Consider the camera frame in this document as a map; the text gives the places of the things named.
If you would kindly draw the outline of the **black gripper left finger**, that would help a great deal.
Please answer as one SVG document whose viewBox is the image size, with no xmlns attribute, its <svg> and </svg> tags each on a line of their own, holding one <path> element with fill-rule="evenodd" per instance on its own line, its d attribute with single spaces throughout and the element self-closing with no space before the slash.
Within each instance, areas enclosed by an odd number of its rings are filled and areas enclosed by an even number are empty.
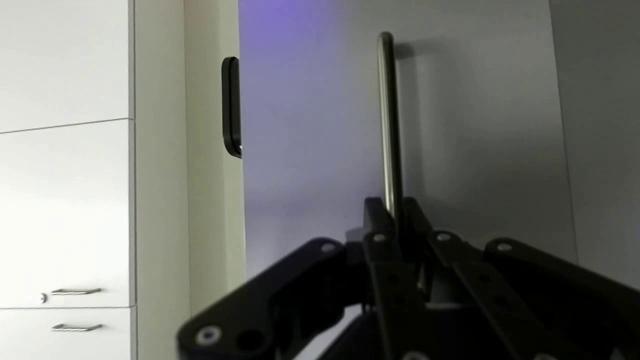
<svg viewBox="0 0 640 360">
<path fill-rule="evenodd" d="M 179 360 L 282 360 L 348 305 L 378 310 L 372 252 L 398 250 L 400 224 L 381 198 L 367 198 L 353 240 L 313 237 L 190 317 L 176 333 Z"/>
</svg>

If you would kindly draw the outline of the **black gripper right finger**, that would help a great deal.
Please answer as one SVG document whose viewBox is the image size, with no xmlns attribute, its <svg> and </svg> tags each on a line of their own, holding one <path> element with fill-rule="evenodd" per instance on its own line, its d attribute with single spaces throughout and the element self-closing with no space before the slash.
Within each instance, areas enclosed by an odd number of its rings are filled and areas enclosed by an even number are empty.
<svg viewBox="0 0 640 360">
<path fill-rule="evenodd" d="M 437 229 L 406 198 L 404 224 L 511 360 L 640 360 L 640 291 L 514 237 L 483 250 Z"/>
</svg>

